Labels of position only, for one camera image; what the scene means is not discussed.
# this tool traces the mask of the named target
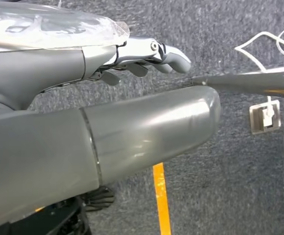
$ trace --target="black mechanical part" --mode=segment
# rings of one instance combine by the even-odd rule
[[[91,232],[83,201],[74,197],[2,225],[0,235],[91,235]]]
[[[102,186],[82,194],[80,198],[85,203],[86,212],[95,212],[112,205],[115,201],[115,194],[110,188]]]

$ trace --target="transparent plastic film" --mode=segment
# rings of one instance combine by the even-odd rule
[[[0,45],[42,49],[122,45],[124,22],[57,6],[0,2]]]

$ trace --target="gray robotic arm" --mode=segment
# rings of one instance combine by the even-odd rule
[[[0,225],[198,147],[217,130],[221,113],[218,94],[209,87],[27,111],[36,94],[84,79],[119,83],[111,70],[145,76],[150,65],[168,73],[190,64],[153,38],[59,50],[1,45]]]

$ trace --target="gray rod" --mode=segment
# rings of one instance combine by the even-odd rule
[[[251,72],[197,77],[194,85],[206,85],[219,90],[284,97],[284,67],[267,70],[267,73]]]

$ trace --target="gray cylindrical housing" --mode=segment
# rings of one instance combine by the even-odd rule
[[[220,114],[218,94],[202,86],[50,114],[0,112],[0,225],[197,147]]]
[[[209,87],[189,87],[85,108],[101,183],[136,173],[199,146],[218,125],[221,102]]]
[[[98,188],[80,111],[10,114],[0,119],[0,225]]]

